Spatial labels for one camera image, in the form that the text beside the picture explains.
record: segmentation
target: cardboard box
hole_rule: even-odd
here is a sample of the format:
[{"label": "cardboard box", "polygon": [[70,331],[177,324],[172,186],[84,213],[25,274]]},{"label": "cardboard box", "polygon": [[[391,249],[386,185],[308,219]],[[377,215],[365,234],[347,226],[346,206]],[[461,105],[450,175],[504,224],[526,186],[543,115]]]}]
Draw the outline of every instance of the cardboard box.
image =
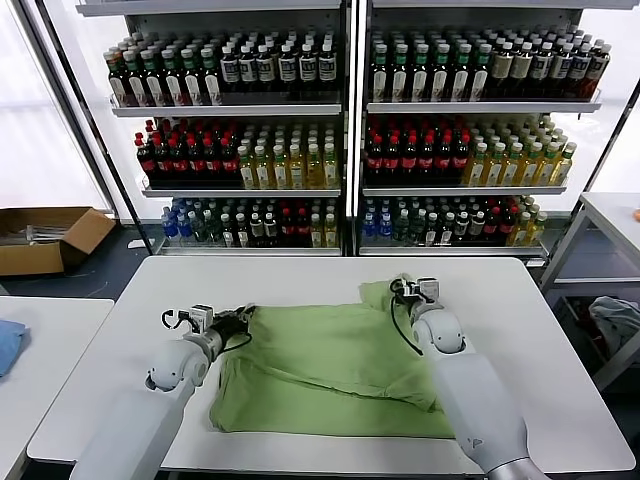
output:
[{"label": "cardboard box", "polygon": [[59,273],[80,265],[115,226],[90,207],[0,210],[0,237],[27,225],[68,227],[62,240],[38,245],[0,246],[0,276]]}]

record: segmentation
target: table leg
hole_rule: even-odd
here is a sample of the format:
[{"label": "table leg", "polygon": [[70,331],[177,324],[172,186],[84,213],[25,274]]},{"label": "table leg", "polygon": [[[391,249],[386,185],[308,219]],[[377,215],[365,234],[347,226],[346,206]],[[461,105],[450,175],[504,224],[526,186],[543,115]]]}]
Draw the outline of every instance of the table leg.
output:
[{"label": "table leg", "polygon": [[556,278],[558,278],[558,274],[562,267],[566,263],[569,258],[569,254],[571,250],[575,247],[575,239],[582,235],[582,233],[587,229],[589,225],[589,218],[587,217],[587,213],[584,207],[578,212],[576,218],[571,223],[569,230],[564,235],[562,240],[560,241],[560,245],[556,249],[553,257],[551,258],[551,262],[547,266],[542,278],[540,279],[540,291],[542,294],[546,294],[553,284],[555,283]]}]

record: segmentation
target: white table surface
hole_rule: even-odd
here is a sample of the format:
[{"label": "white table surface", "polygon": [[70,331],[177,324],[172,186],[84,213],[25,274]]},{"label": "white table surface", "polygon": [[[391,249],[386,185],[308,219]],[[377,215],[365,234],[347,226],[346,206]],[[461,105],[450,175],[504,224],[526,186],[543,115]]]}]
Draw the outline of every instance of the white table surface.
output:
[{"label": "white table surface", "polygon": [[29,327],[0,377],[0,479],[17,478],[31,436],[113,307],[113,300],[0,297],[0,318]]},{"label": "white table surface", "polygon": [[640,268],[640,193],[585,192],[580,196],[589,219]]},{"label": "white table surface", "polygon": [[[164,339],[160,314],[196,303],[217,309],[359,301],[358,285],[407,272],[440,280],[441,300],[496,368],[529,426],[546,472],[629,470],[634,457],[600,394],[522,263],[511,258],[146,259],[28,447],[71,462],[124,388],[142,389]],[[219,370],[185,411],[163,468],[341,474],[478,474],[452,440],[222,433],[209,421]]]}]

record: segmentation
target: metal shelf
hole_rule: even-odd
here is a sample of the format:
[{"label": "metal shelf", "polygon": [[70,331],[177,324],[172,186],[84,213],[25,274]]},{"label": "metal shelf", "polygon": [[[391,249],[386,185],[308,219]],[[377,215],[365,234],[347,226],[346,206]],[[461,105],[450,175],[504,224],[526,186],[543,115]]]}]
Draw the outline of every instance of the metal shelf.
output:
[{"label": "metal shelf", "polygon": [[369,103],[369,113],[593,113],[597,102],[401,102]]},{"label": "metal shelf", "polygon": [[542,247],[360,247],[361,256],[544,257]]},{"label": "metal shelf", "polygon": [[114,107],[116,117],[272,117],[339,115],[340,104],[216,105],[205,107]]},{"label": "metal shelf", "polygon": [[363,188],[365,197],[467,197],[481,195],[559,195],[567,189],[560,187],[406,187]]},{"label": "metal shelf", "polygon": [[85,17],[152,15],[163,13],[249,12],[264,10],[335,10],[340,0],[129,0],[98,1],[76,5]]},{"label": "metal shelf", "polygon": [[147,198],[338,198],[340,190],[215,190],[153,189],[142,190]]},{"label": "metal shelf", "polygon": [[631,10],[638,0],[373,0],[374,8],[482,7],[482,8],[601,8]]}]

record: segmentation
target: blue cloth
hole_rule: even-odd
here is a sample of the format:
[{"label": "blue cloth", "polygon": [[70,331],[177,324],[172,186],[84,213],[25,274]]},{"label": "blue cloth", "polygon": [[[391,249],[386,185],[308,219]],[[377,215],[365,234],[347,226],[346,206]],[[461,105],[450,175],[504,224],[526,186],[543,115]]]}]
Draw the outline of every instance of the blue cloth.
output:
[{"label": "blue cloth", "polygon": [[18,353],[26,327],[21,323],[0,320],[0,377],[5,375]]}]

